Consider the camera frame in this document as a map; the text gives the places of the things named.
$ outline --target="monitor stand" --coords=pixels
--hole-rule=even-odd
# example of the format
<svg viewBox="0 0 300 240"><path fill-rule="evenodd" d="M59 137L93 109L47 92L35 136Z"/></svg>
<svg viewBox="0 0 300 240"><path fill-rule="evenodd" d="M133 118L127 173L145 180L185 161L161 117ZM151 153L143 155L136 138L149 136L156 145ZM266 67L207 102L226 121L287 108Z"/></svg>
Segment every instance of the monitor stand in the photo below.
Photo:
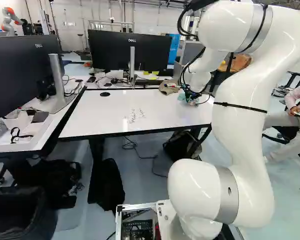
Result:
<svg viewBox="0 0 300 240"><path fill-rule="evenodd" d="M47 111L50 114L55 114L67 106L76 95L65 96L64 82L62 81L62 72L60 68L59 56L56 53L49 54L50 65L53 74L54 87L56 91L55 96L51 96L47 99L47 104L49 105Z"/></svg>
<svg viewBox="0 0 300 240"><path fill-rule="evenodd" d="M129 66L129 82L135 81L135 50L134 46L130 47L130 66Z"/></svg>

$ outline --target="black bag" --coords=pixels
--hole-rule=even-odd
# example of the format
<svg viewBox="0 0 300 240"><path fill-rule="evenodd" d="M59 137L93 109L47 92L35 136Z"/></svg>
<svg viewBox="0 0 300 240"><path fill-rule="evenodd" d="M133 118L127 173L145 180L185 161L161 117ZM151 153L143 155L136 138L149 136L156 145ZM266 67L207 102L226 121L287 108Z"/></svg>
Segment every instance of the black bag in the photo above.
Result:
<svg viewBox="0 0 300 240"><path fill-rule="evenodd" d="M41 160L28 171L27 181L18 181L18 186L41 186L45 190L47 199L53 209L73 208L76 196L69 196L74 187L81 189L81 166L78 162L64 159Z"/></svg>
<svg viewBox="0 0 300 240"><path fill-rule="evenodd" d="M175 131L172 137L165 142L163 150L170 157L173 162L178 161L179 159L186 158L187 153L191 146L196 143L198 139L191 135L188 130ZM202 151L201 146L194 152L192 159L195 159Z"/></svg>
<svg viewBox="0 0 300 240"><path fill-rule="evenodd" d="M97 164L94 173L97 182L97 189L93 189L94 202L105 211L111 210L115 214L117 205L123 204L126 196L118 166L113 158L105 159Z"/></svg>
<svg viewBox="0 0 300 240"><path fill-rule="evenodd" d="M0 240L50 240L58 215L41 187L0 187Z"/></svg>

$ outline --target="mouse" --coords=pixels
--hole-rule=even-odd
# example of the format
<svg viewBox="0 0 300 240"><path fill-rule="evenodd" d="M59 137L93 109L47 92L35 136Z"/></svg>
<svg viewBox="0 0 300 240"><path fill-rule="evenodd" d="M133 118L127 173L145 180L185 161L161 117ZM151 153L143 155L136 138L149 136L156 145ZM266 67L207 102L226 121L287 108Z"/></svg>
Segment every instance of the mouse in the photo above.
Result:
<svg viewBox="0 0 300 240"><path fill-rule="evenodd" d="M96 80L95 76L91 76L88 81L86 81L87 83L93 83Z"/></svg>

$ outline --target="person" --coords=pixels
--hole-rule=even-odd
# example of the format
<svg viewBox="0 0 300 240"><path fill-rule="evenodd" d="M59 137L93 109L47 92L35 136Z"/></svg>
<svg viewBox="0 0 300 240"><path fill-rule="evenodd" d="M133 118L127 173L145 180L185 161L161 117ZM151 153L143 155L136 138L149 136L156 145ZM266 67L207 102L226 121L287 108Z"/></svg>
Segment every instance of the person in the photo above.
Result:
<svg viewBox="0 0 300 240"><path fill-rule="evenodd" d="M300 104L297 106L297 100L300 100L300 86L290 91L285 97L287 111L271 113L265 117L263 130L273 126L299 127L300 117L296 116L300 112ZM300 130L294 139L281 148L266 155L266 162L279 162L290 157L297 156L300 153Z"/></svg>

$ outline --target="black backpack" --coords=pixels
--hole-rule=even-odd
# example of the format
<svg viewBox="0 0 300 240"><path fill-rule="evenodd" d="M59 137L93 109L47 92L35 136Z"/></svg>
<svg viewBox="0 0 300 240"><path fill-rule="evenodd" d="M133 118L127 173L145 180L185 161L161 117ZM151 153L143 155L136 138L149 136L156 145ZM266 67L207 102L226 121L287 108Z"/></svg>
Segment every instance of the black backpack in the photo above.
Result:
<svg viewBox="0 0 300 240"><path fill-rule="evenodd" d="M91 178L95 184L90 184L88 203L97 203L105 211L111 210L115 214L117 205L123 204L126 196L118 166L113 158L96 164Z"/></svg>
<svg viewBox="0 0 300 240"><path fill-rule="evenodd" d="M64 159L41 160L26 172L26 181L18 181L18 186L40 186L44 189L48 202L53 209L73 208L77 197L69 195L74 188L74 194L81 190L81 166L78 162Z"/></svg>

